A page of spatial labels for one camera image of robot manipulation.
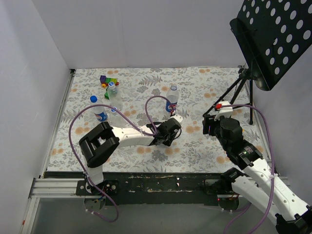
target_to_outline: white wall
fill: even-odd
[[[268,92],[254,88],[255,105],[270,128],[276,167],[312,205],[312,47]]]
[[[0,0],[0,232],[18,233],[69,69],[31,0]]]
[[[33,0],[70,68],[245,63],[230,30],[243,0]]]

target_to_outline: gray floor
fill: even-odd
[[[225,225],[237,215],[210,210],[200,204],[122,205],[119,209],[119,220],[111,224],[85,212],[83,199],[41,199],[32,234],[221,234]],[[115,210],[103,208],[101,213],[113,217]],[[262,215],[251,206],[227,233],[246,233]],[[266,220],[254,233],[277,232]]]

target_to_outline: water bottle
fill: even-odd
[[[103,102],[101,102],[101,100],[98,100],[96,96],[91,96],[90,101],[91,101],[91,106],[95,104],[103,104]],[[96,106],[96,107],[93,107],[92,110],[93,110],[94,115],[98,119],[98,121],[104,122],[107,120],[107,114],[106,114],[104,106]]]
[[[171,102],[174,111],[176,110],[177,100],[179,99],[179,91],[177,89],[177,86],[175,84],[171,85],[170,90],[167,92],[167,99]],[[171,112],[172,106],[170,105],[170,102],[167,101],[166,103],[166,111]]]
[[[110,124],[113,127],[118,127],[118,128],[126,127],[125,119],[120,114],[118,114],[117,111],[115,111],[114,109],[111,109]]]
[[[118,108],[118,110],[122,110],[122,101],[121,101],[121,93],[117,86],[115,86],[114,82],[108,83],[107,89],[108,98],[111,101],[111,105]]]

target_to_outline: floral pattern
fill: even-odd
[[[145,101],[156,95],[166,96],[171,84],[176,84],[180,98],[177,112],[184,117],[182,134],[170,147],[131,146],[115,150],[103,165],[109,172],[189,172],[221,173],[234,165],[226,157],[215,137],[202,134],[202,114],[222,95],[238,77],[237,68],[188,67],[163,69],[77,69],[71,91],[62,114],[57,137],[51,151],[48,171],[76,172],[81,168],[69,146],[68,129],[74,116],[88,106],[91,95],[96,95],[104,103],[105,89],[101,86],[101,75],[117,78],[122,92],[123,113],[138,126],[149,123],[145,111]],[[225,98],[229,100],[230,92]],[[245,89],[239,94],[236,103],[247,103]],[[152,99],[148,104],[153,121],[169,118],[165,111],[165,101]],[[249,110],[236,109],[233,117],[244,129],[244,137],[263,154],[265,147],[256,125],[250,126]],[[75,122],[72,139],[81,156],[79,140],[99,122],[92,110],[87,110]]]

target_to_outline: blue label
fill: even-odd
[[[107,120],[107,114],[102,112],[100,114],[94,114],[96,116],[96,118],[98,119],[98,121],[103,122],[105,120]]]
[[[177,102],[176,103],[171,103],[171,105],[174,107],[174,111],[176,111]],[[172,106],[171,105],[170,105],[170,102],[167,101],[167,103],[166,103],[166,111],[168,111],[168,112],[172,111]]]

